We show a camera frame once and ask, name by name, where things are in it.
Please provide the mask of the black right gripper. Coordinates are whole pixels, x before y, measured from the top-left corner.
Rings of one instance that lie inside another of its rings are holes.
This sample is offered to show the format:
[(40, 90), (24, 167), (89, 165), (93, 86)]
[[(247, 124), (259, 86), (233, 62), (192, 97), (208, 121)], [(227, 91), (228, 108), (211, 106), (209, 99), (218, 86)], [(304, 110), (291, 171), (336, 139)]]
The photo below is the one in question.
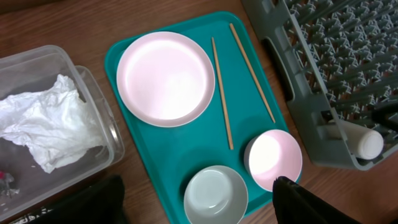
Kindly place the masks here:
[(397, 103), (389, 104), (372, 110), (371, 120), (388, 129), (397, 132), (397, 122), (391, 121), (389, 116), (397, 113)]

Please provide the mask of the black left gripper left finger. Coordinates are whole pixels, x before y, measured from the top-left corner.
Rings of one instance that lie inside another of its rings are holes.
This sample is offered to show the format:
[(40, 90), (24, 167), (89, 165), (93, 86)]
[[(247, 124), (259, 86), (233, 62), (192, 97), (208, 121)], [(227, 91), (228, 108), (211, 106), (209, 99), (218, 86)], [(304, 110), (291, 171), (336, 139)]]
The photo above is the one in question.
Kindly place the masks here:
[(26, 224), (122, 224), (127, 223), (123, 210), (124, 183), (113, 175), (82, 191), (64, 197), (18, 219)]

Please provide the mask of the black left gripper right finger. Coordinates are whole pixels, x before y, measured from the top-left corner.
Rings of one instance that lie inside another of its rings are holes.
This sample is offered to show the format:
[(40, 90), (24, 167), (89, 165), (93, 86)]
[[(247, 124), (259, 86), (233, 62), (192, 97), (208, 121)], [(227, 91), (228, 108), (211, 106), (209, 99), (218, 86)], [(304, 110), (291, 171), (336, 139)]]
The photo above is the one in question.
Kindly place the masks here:
[(285, 176), (272, 186), (272, 201), (279, 224), (345, 224), (357, 221)]

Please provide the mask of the white small bowl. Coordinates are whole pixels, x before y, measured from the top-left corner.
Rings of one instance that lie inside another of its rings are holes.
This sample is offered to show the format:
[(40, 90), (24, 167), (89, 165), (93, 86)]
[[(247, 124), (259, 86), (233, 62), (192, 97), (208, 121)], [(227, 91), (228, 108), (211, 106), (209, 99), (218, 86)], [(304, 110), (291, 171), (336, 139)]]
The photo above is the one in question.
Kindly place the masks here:
[(301, 148), (290, 133), (280, 129), (268, 130), (251, 139), (243, 161), (252, 180), (268, 192), (273, 191), (278, 177), (296, 181), (302, 173)]

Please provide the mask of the grey bowl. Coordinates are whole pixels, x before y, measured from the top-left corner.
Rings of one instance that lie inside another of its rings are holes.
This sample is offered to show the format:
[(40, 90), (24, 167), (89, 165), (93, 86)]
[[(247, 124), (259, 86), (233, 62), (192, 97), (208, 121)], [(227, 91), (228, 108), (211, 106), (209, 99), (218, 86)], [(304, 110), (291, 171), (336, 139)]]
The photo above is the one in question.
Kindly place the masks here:
[(189, 181), (183, 207), (191, 224), (238, 224), (248, 207), (248, 188), (234, 169), (209, 166)]

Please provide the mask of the white tissue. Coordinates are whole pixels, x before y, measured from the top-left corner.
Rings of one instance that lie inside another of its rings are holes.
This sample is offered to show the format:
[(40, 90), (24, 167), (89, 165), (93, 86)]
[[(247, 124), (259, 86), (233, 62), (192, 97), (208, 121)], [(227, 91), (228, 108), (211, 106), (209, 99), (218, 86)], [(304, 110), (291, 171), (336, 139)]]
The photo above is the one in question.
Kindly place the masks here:
[(72, 164), (104, 145), (99, 126), (73, 80), (59, 74), (48, 90), (1, 100), (1, 137), (26, 146), (46, 173)]

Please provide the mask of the white plastic cup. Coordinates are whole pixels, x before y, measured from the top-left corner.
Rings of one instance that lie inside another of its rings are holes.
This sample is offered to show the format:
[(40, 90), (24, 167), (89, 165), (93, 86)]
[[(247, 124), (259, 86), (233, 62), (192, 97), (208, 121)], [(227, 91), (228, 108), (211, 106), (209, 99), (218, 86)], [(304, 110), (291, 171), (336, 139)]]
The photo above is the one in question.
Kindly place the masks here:
[(384, 139), (379, 132), (344, 120), (340, 123), (347, 137), (348, 150), (357, 158), (371, 160), (380, 155)]

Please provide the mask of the red wrapper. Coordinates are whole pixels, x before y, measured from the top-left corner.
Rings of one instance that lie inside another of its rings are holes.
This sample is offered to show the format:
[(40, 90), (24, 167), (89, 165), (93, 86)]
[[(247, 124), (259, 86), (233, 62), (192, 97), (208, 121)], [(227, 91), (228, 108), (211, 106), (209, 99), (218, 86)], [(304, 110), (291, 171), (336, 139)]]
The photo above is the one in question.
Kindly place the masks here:
[(13, 181), (14, 178), (10, 173), (1, 171), (1, 196), (12, 197), (13, 192), (10, 183)]

